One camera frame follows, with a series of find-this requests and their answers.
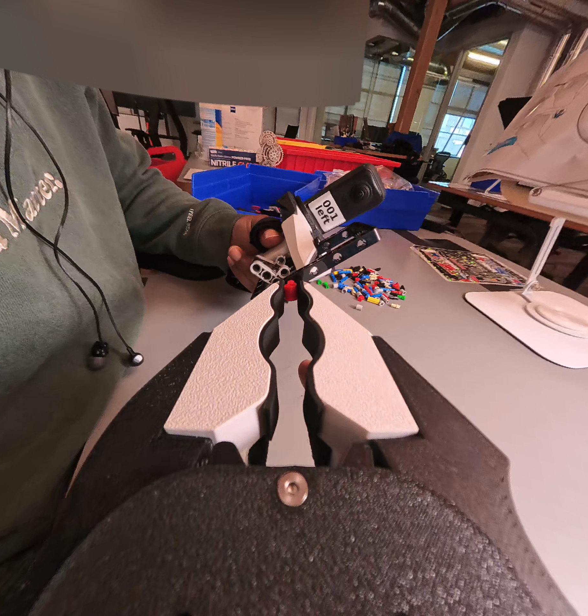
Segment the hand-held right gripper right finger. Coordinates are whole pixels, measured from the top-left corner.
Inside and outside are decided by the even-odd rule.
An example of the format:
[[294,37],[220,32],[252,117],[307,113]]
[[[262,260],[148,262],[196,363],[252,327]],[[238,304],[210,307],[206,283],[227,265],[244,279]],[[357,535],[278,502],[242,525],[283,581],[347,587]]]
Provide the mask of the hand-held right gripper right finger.
[[310,283],[298,288],[302,343],[311,358],[303,416],[314,465],[339,466],[354,445],[417,435],[390,370],[391,346]]

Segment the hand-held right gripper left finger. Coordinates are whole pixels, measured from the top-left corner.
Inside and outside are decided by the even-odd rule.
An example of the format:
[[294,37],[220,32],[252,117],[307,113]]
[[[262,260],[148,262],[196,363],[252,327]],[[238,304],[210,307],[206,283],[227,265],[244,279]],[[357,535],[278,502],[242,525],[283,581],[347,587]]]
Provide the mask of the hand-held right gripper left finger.
[[279,416],[271,355],[280,343],[283,283],[273,283],[215,327],[164,424],[169,435],[233,444],[265,466]]

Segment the black lego frame assembly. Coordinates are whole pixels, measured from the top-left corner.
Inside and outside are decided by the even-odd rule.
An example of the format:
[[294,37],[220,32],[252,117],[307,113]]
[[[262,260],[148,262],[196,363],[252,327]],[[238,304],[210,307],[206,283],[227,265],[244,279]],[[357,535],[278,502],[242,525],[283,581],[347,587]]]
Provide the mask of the black lego frame assembly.
[[347,259],[370,248],[381,240],[376,227],[352,223],[338,228],[337,232],[321,242],[312,254],[311,261],[296,266],[286,241],[266,250],[254,258],[251,273],[258,279],[252,297],[282,281],[315,281],[333,270],[342,269]]

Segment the pile of small lego pieces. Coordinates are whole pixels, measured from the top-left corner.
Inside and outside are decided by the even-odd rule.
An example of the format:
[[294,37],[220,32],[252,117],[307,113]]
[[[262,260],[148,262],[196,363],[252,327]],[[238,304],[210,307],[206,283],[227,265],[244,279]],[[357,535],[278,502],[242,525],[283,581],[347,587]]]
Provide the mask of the pile of small lego pieces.
[[385,277],[379,268],[369,269],[365,266],[339,267],[338,284],[321,284],[317,286],[333,289],[342,295],[348,295],[356,303],[369,303],[377,306],[398,309],[406,301],[407,290],[396,280]]

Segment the lego instruction booklet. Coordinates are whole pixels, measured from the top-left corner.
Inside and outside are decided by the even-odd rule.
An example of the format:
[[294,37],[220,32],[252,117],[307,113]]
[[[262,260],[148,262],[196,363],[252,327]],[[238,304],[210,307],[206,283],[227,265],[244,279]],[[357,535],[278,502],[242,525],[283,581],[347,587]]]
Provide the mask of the lego instruction booklet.
[[411,250],[444,280],[522,288],[527,278],[500,261],[465,250],[413,245]]

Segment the red plastic bin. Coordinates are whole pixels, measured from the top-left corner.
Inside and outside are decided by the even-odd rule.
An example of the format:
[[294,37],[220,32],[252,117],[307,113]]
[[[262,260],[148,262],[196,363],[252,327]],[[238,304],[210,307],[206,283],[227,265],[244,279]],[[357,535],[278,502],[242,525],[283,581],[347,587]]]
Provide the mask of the red plastic bin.
[[348,151],[343,149],[307,149],[302,147],[283,148],[283,161],[279,168],[289,171],[313,174],[316,171],[331,171],[332,169],[343,169],[351,171],[360,165],[386,166],[396,170],[401,166],[401,162],[395,159],[373,157],[359,151]]

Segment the clear plastic bag of parts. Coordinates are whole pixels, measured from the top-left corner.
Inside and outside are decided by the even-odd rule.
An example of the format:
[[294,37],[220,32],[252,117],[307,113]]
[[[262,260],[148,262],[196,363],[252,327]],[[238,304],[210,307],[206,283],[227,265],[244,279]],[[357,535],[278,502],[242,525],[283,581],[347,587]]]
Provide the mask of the clear plastic bag of parts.
[[[406,190],[413,191],[413,184],[409,181],[395,173],[391,168],[386,166],[374,166],[377,171],[380,179],[382,180],[383,186],[387,190]],[[319,173],[327,179],[327,184],[330,184],[337,179],[343,177],[349,171],[343,169],[332,169],[331,171],[319,171]]]

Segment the blue plastic bin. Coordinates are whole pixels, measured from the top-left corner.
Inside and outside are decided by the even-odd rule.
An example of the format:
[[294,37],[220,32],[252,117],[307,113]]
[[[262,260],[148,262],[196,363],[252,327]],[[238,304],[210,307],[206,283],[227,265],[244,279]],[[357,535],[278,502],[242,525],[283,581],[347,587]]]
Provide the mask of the blue plastic bin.
[[268,208],[285,193],[295,193],[317,175],[260,165],[238,165],[198,171],[190,176],[195,199],[221,200],[234,209],[251,212],[254,206]]
[[390,230],[419,230],[439,193],[419,185],[411,190],[386,189],[383,202],[374,209],[346,222],[360,222]]

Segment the wooden gear model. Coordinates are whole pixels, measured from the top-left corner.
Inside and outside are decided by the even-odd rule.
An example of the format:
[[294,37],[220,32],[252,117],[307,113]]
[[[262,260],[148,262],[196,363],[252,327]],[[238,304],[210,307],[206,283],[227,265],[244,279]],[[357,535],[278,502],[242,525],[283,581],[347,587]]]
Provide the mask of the wooden gear model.
[[267,167],[279,167],[283,161],[283,148],[277,136],[271,131],[263,131],[258,140],[259,148],[256,153],[256,164]]

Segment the blue white glove box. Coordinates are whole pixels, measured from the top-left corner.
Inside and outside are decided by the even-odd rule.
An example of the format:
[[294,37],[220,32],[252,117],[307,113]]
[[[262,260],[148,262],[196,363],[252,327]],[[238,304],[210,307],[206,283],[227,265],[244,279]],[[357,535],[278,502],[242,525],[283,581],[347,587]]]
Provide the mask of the blue white glove box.
[[261,161],[262,154],[255,151],[216,147],[210,147],[208,149],[208,163],[210,167],[214,168],[259,164]]

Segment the wooden edged table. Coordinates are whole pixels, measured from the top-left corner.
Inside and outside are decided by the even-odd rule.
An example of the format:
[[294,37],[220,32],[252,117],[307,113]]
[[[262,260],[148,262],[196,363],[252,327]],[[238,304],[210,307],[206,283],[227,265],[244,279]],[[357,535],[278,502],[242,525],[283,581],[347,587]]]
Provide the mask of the wooden edged table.
[[[497,252],[508,239],[521,243],[518,264],[529,268],[542,247],[553,215],[527,210],[511,203],[498,193],[472,189],[445,182],[430,182],[439,192],[438,203],[451,209],[448,226],[456,229],[463,215],[486,223],[481,246]],[[588,224],[566,220],[555,241],[554,249],[582,252],[582,258],[564,279],[564,286],[577,290],[588,278]]]

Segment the white blue cardboard box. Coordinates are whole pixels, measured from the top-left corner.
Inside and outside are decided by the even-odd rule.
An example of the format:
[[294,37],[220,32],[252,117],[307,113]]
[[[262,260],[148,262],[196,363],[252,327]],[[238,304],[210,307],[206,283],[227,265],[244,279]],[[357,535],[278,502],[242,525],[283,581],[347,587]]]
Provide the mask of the white blue cardboard box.
[[258,151],[264,108],[199,103],[202,144],[206,148]]

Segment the person's green sweatshirt torso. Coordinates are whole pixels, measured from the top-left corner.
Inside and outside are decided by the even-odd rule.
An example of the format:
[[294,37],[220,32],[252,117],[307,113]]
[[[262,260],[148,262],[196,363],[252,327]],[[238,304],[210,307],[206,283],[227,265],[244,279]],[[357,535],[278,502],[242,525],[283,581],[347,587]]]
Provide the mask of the person's green sweatshirt torso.
[[93,88],[0,68],[0,614],[48,534],[78,458],[123,371],[92,371],[101,287],[130,346],[143,318],[130,206],[154,179]]

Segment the white lamp stand base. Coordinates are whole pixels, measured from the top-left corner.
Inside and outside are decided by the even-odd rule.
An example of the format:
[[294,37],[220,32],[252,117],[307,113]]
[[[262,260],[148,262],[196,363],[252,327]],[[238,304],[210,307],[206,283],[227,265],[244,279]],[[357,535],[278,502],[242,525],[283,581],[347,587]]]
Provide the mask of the white lamp stand base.
[[567,187],[526,187],[501,180],[512,203],[551,217],[550,227],[517,291],[474,292],[465,301],[540,357],[566,368],[588,368],[588,306],[554,291],[538,289],[538,277],[566,222],[588,226],[588,194]]

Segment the black wired earphones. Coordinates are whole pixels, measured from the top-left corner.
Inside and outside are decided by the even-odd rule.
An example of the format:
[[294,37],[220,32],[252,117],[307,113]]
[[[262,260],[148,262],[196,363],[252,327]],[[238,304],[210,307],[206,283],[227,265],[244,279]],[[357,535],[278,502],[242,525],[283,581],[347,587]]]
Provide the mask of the black wired earphones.
[[[120,329],[117,326],[117,323],[114,319],[112,310],[108,303],[108,300],[105,296],[105,292],[98,284],[98,282],[90,276],[73,258],[71,258],[66,251],[64,251],[60,247],[61,236],[63,234],[63,230],[65,224],[67,222],[67,218],[69,215],[70,209],[70,193],[69,187],[67,185],[67,180],[64,176],[63,170],[58,164],[52,150],[48,147],[42,136],[39,134],[34,125],[14,106],[13,104],[13,78],[12,73],[9,69],[4,69],[4,82],[5,82],[5,92],[0,90],[0,103],[3,105],[5,109],[5,137],[4,137],[4,179],[5,179],[5,187],[7,196],[11,202],[12,208],[14,212],[18,215],[21,222],[25,224],[26,228],[30,231],[30,233],[36,237],[41,242],[45,243],[52,249],[53,256],[60,270],[65,274],[65,276],[69,279],[69,281],[75,286],[75,288],[80,292],[84,300],[89,304],[91,313],[93,314],[93,319],[95,322],[95,329],[97,334],[97,340],[91,346],[87,365],[88,368],[94,372],[101,370],[105,366],[105,361],[107,356],[110,353],[110,346],[103,336],[103,329],[101,325],[101,320],[99,316],[99,311],[96,304],[90,298],[89,294],[85,291],[83,286],[79,281],[77,281],[73,275],[67,272],[66,267],[63,265],[63,260],[65,260],[71,267],[76,270],[76,272],[84,278],[86,281],[90,283],[90,285],[97,291],[99,298],[102,300],[103,306],[105,308],[105,312],[107,318],[109,319],[111,326],[119,338],[119,341],[123,344],[124,350],[127,353],[125,358],[124,365],[129,368],[136,368],[141,366],[144,362],[143,354],[137,352],[132,348],[132,346],[127,342],[124,336],[121,334]],[[58,227],[56,230],[56,234],[53,240],[50,240],[45,235],[40,233],[28,220],[26,215],[21,211],[20,207],[16,203],[15,194],[13,191],[12,185],[12,145],[13,145],[13,135],[12,135],[12,116],[16,114],[21,122],[29,129],[29,131],[35,136],[39,144],[41,144],[42,148],[45,150],[47,156],[50,158],[52,164],[55,166],[55,169],[58,171],[61,182],[62,182],[62,190],[64,195],[64,205],[61,217],[59,219]]]

